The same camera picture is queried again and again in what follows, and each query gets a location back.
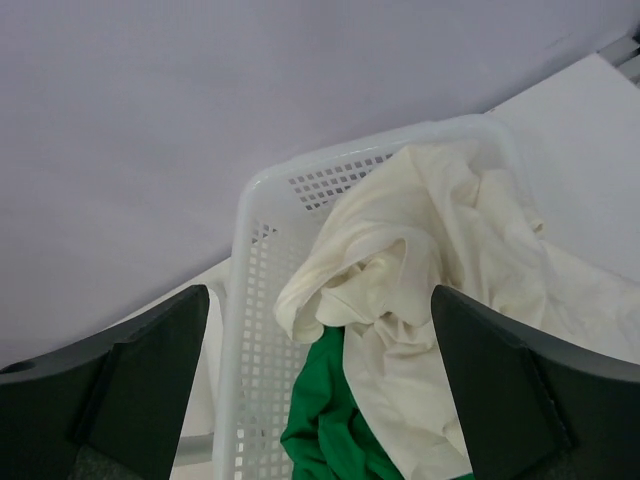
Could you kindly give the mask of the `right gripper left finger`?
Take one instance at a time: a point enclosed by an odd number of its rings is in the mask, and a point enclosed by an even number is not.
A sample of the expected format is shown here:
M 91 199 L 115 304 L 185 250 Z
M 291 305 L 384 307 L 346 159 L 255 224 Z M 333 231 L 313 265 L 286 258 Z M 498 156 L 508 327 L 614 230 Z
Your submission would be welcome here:
M 205 286 L 1 370 L 4 479 L 167 479 L 209 312 Z

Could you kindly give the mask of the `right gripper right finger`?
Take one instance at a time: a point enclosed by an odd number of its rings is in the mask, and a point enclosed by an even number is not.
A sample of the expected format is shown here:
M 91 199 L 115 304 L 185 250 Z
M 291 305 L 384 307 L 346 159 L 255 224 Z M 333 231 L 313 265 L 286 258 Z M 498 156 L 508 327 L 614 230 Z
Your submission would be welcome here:
M 431 312 L 475 478 L 638 478 L 638 365 L 443 285 Z

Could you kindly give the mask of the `green t shirt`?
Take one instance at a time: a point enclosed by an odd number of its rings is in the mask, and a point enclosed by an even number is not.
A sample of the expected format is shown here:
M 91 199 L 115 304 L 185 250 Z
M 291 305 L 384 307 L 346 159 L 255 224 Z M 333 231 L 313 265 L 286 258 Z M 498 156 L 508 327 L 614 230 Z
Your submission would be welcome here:
M 280 442 L 293 479 L 400 479 L 360 412 L 343 371 L 344 330 L 313 343 L 292 390 Z

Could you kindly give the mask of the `white t shirt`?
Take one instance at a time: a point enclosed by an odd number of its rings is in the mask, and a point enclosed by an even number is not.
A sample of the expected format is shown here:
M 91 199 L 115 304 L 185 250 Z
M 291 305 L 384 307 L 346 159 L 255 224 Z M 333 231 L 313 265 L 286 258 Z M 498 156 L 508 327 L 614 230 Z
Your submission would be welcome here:
M 400 479 L 472 467 L 431 314 L 439 285 L 615 358 L 639 359 L 639 286 L 552 245 L 473 141 L 409 145 L 334 205 L 281 291 L 277 323 L 309 350 L 344 330 L 343 371 Z

